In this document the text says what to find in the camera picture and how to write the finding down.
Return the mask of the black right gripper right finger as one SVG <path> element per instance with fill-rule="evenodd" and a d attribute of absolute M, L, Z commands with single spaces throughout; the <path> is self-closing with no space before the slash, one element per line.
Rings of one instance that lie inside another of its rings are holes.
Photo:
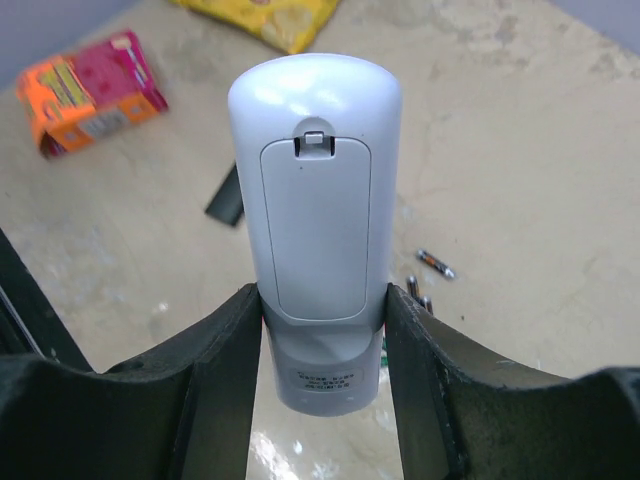
<path fill-rule="evenodd" d="M 530 368 L 386 296 L 386 345 L 407 479 L 635 479 L 639 371 L 576 379 Z"/>

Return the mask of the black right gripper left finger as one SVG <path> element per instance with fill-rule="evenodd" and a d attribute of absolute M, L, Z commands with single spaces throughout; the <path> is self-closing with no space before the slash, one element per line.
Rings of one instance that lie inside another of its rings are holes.
<path fill-rule="evenodd" d="M 5 479 L 241 479 L 262 311 L 254 285 L 109 371 L 1 360 Z"/>

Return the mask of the white remote control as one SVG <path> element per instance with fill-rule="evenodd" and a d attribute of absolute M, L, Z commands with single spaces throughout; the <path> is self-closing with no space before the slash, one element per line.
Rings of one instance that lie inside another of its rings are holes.
<path fill-rule="evenodd" d="M 228 110 L 277 393 L 336 417 L 376 397 L 402 116 L 394 75 L 298 54 L 239 76 Z"/>

